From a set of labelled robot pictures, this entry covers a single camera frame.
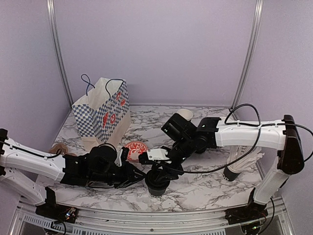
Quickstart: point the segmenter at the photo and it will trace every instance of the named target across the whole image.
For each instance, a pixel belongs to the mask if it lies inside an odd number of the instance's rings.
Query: cup
[[[177,112],[179,115],[181,115],[184,119],[187,121],[190,121],[194,114],[189,109],[179,109]]]

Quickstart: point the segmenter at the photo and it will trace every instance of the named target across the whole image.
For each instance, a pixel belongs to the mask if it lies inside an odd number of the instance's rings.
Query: marble table
[[[131,106],[132,123],[119,148],[130,141],[142,141],[148,148],[172,146],[173,141],[162,131],[161,126],[182,107]],[[192,122],[197,125],[204,117],[227,116],[228,109],[187,107],[194,113]],[[64,123],[56,143],[65,143],[69,152],[85,154],[73,113]],[[226,163],[228,148],[207,150],[194,154],[183,163],[186,170],[211,170]],[[149,167],[136,164],[139,169]],[[160,198],[152,197],[144,181],[122,189],[94,189],[61,185],[44,176],[37,183],[49,186],[56,192],[59,203],[77,207],[129,212],[185,212],[227,208],[247,203],[249,193],[261,181],[257,167],[243,172],[233,181],[223,178],[223,170],[211,174],[184,174],[172,181]]]

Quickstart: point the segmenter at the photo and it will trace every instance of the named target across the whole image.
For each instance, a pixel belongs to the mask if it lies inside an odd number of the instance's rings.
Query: red print on bag
[[[107,120],[108,120],[108,116],[109,116],[109,113],[107,112],[106,114],[104,114],[103,116],[103,128],[106,126],[107,124]]]
[[[121,106],[123,106],[125,103],[126,103],[126,100],[125,100],[125,99],[122,99],[122,101],[121,101]]]
[[[117,93],[116,100],[119,100],[122,95],[122,92]]]
[[[116,119],[116,115],[112,114],[111,118],[110,118],[110,123],[113,124],[115,123],[115,119]]]

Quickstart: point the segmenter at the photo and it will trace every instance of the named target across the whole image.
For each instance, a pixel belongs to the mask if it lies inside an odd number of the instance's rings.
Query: vent
[[[37,225],[45,229],[50,229],[56,232],[64,231],[64,227],[62,224],[52,224],[53,220],[42,218],[42,217],[37,217],[37,215],[30,215],[30,214],[25,213],[23,221],[33,224],[33,225]],[[75,224],[67,224],[67,235],[134,235],[134,234],[112,233],[112,232],[108,233],[108,232],[102,232],[99,230],[78,227]],[[213,231],[202,232],[202,233],[189,233],[189,234],[180,234],[180,235],[226,235],[226,232],[225,232],[225,229],[219,229],[219,230],[213,230]]]

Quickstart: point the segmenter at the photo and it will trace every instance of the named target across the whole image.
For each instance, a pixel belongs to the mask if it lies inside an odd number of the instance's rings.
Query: white wall
[[[241,103],[254,104],[262,120],[291,114],[313,129],[313,1],[266,0],[260,34]],[[248,109],[240,119],[255,119]],[[300,132],[304,154],[313,148],[312,137]],[[268,169],[274,152],[262,164]],[[312,234],[313,159],[291,176],[282,188],[283,199],[296,235]]]
[[[231,106],[255,0],[55,0],[74,100],[87,73],[124,78],[132,104]]]
[[[46,1],[0,1],[0,128],[25,145],[48,150],[69,106],[61,83]],[[0,235],[20,196],[0,185]]]

